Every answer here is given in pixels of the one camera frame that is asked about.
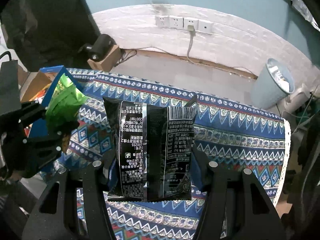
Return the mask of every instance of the trash can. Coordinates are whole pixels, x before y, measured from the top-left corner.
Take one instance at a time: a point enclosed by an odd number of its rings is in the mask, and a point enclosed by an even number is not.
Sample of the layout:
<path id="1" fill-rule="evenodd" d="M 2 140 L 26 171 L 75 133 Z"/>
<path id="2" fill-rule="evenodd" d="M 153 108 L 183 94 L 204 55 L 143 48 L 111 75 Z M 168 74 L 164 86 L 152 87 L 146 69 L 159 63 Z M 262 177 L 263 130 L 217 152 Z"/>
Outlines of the trash can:
<path id="1" fill-rule="evenodd" d="M 289 83 L 289 92 L 285 91 L 273 77 L 270 68 L 277 66 L 282 76 Z M 252 105 L 261 109 L 268 110 L 279 100 L 287 97 L 294 91 L 294 81 L 288 68 L 275 60 L 269 58 L 266 66 L 261 71 L 258 79 L 252 86 L 251 101 Z"/>

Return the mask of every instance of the snack bag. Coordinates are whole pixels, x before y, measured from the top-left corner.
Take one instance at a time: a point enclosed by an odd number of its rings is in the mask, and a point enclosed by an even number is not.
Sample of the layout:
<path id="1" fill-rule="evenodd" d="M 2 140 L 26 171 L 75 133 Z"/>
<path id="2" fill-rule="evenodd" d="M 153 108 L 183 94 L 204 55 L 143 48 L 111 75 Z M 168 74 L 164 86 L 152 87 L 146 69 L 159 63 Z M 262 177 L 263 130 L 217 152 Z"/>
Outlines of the snack bag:
<path id="1" fill-rule="evenodd" d="M 112 195 L 125 197 L 126 201 L 190 200 L 197 97 L 184 107 L 103 100 L 118 174 L 108 200 L 113 200 Z"/>
<path id="2" fill-rule="evenodd" d="M 70 129 L 78 127 L 79 108 L 87 101 L 87 96 L 78 90 L 73 82 L 63 74 L 53 92 L 45 114 L 49 132 L 61 131 L 62 151 L 66 152 L 70 141 Z"/>

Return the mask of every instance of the black snack bag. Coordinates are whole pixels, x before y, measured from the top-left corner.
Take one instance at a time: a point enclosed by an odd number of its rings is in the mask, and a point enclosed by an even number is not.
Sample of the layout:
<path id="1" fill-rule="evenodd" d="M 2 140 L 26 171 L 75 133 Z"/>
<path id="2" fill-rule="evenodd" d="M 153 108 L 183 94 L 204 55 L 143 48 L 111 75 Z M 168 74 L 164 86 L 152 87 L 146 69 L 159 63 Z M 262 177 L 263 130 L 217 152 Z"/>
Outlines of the black snack bag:
<path id="1" fill-rule="evenodd" d="M 119 176 L 108 200 L 190 200 L 188 172 L 197 96 L 184 107 L 159 107 L 107 97 L 103 101 Z"/>

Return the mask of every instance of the blue patterned blanket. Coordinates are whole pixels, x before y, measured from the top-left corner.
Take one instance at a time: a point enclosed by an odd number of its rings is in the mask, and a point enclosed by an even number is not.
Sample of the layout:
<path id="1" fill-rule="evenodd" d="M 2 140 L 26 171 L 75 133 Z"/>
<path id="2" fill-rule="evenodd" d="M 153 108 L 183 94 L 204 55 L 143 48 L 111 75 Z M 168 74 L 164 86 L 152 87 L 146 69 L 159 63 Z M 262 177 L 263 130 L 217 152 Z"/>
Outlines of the blue patterned blanket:
<path id="1" fill-rule="evenodd" d="M 79 110 L 80 126 L 69 149 L 42 175 L 61 166 L 82 168 L 110 149 L 110 126 L 102 96 L 157 106 L 183 106 L 198 95 L 196 145 L 211 160 L 230 169 L 250 168 L 276 205 L 289 158 L 290 126 L 281 117 L 214 95 L 190 92 L 158 82 L 102 71 L 68 69 L 84 86 L 89 100 Z M 82 189 L 78 216 L 85 221 Z M 157 203 L 106 202 L 117 239 L 192 239 L 206 193 L 192 186 L 191 201 Z M 221 237 L 226 235 L 226 224 Z"/>

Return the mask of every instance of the electrical socket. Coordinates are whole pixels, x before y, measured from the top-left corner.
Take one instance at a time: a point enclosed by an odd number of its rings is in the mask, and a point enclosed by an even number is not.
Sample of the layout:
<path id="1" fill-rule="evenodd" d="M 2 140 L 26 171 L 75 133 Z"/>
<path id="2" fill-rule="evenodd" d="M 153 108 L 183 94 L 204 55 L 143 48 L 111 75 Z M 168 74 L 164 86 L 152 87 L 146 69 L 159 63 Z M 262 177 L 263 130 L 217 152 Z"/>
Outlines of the electrical socket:
<path id="1" fill-rule="evenodd" d="M 181 16 L 169 16 L 170 28 L 183 29 L 183 17 Z"/>
<path id="2" fill-rule="evenodd" d="M 202 33 L 212 33 L 212 22 L 200 19 L 198 31 Z"/>
<path id="3" fill-rule="evenodd" d="M 156 25 L 159 28 L 170 28 L 168 15 L 156 15 Z"/>
<path id="4" fill-rule="evenodd" d="M 183 28 L 185 30 L 188 29 L 188 25 L 192 25 L 195 29 L 195 31 L 198 30 L 198 26 L 199 26 L 199 19 L 195 19 L 195 18 L 191 18 L 191 17 L 185 17 L 183 18 Z"/>

